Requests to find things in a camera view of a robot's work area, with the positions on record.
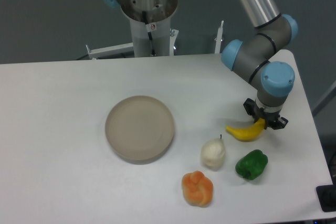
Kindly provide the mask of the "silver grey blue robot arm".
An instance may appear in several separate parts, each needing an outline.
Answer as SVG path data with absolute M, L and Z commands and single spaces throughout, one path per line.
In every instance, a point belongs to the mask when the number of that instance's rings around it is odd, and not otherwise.
M 170 19 L 178 0 L 103 0 L 108 6 L 120 7 L 131 26 L 136 57 L 171 55 Z M 293 88 L 295 73 L 284 62 L 271 58 L 288 45 L 298 33 L 297 22 L 282 14 L 273 0 L 240 0 L 256 35 L 250 41 L 231 41 L 222 52 L 222 63 L 257 90 L 255 99 L 247 99 L 244 108 L 254 120 L 265 126 L 283 129 L 287 119 L 280 111 Z

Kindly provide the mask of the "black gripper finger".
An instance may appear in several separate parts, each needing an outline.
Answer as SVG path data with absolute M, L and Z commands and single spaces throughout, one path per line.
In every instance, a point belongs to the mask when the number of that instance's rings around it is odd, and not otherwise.
M 254 100 L 247 98 L 246 101 L 243 103 L 243 106 L 246 113 L 253 118 L 254 122 L 256 122 L 256 111 Z
M 284 129 L 288 123 L 288 120 L 283 117 L 278 117 L 275 120 L 268 120 L 267 127 L 272 128 L 273 130 Z

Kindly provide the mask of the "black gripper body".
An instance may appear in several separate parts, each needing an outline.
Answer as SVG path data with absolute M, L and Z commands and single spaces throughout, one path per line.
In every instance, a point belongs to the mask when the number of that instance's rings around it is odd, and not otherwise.
M 263 103 L 255 102 L 253 116 L 254 123 L 259 119 L 264 119 L 265 124 L 276 124 L 279 122 L 280 111 L 282 110 L 282 105 L 280 106 L 266 106 Z

